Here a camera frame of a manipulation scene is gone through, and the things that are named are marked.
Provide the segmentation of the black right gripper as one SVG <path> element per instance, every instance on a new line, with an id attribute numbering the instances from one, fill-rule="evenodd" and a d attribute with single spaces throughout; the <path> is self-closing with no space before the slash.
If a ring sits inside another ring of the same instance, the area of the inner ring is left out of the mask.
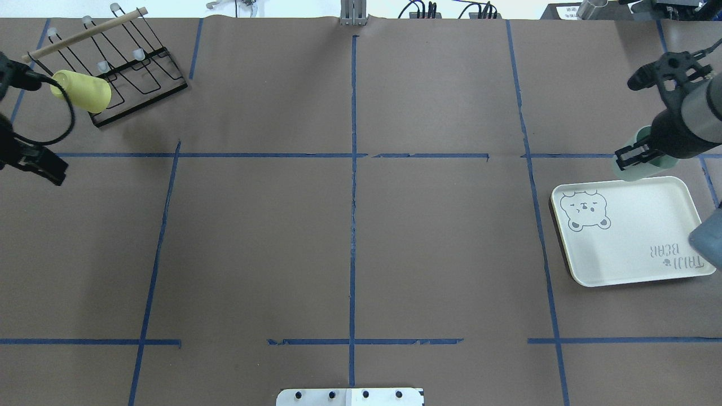
<path id="1" fill-rule="evenodd" d="M 693 114 L 691 123 L 669 110 L 658 114 L 651 124 L 651 137 L 625 145 L 614 152 L 614 169 L 625 171 L 658 158 L 658 151 L 688 159 L 720 146 L 721 123 L 712 113 Z"/>

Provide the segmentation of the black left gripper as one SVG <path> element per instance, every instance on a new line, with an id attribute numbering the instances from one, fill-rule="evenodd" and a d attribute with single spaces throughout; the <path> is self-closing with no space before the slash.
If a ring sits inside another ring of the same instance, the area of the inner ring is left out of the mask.
<path id="1" fill-rule="evenodd" d="M 47 147 L 31 145 L 16 137 L 10 120 L 1 116 L 1 169 L 34 173 L 59 187 L 69 165 Z"/>

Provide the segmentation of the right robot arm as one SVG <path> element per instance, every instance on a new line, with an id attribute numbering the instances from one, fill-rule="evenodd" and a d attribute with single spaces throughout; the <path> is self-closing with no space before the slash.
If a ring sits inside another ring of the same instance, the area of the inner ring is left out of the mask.
<path id="1" fill-rule="evenodd" d="M 657 87 L 665 108 L 614 152 L 617 178 L 635 182 L 720 146 L 720 75 L 701 64 L 719 47 L 716 41 L 694 52 L 667 52 L 627 80 L 633 91 Z"/>

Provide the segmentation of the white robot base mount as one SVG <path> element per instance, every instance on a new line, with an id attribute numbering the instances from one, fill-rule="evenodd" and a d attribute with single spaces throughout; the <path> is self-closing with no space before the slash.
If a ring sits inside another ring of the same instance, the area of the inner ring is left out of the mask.
<path id="1" fill-rule="evenodd" d="M 423 389 L 413 387 L 282 390 L 276 405 L 425 405 Z"/>

